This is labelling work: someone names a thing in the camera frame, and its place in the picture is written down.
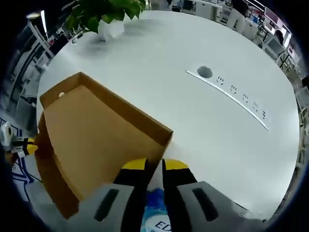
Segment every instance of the person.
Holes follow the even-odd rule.
[[[244,0],[232,0],[233,9],[231,15],[227,20],[227,27],[235,29],[238,33],[242,34],[246,25],[246,14],[249,9]]]
[[[279,43],[281,44],[281,46],[283,46],[283,34],[282,34],[282,32],[280,30],[276,30],[275,36],[279,40]]]

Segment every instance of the white table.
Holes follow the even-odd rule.
[[[293,88],[280,68],[242,35],[201,17],[145,11],[125,29],[107,43],[92,32],[68,43],[42,75],[38,96],[83,71],[174,130],[166,158],[188,164],[198,181],[255,218],[270,218],[290,184],[299,142]],[[186,73],[197,64],[256,96],[270,129]],[[38,101],[37,119],[41,113]]]

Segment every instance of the cardboard box lid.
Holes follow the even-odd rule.
[[[81,72],[40,100],[53,159],[80,201],[113,182],[130,160],[158,164],[172,137],[172,130]]]

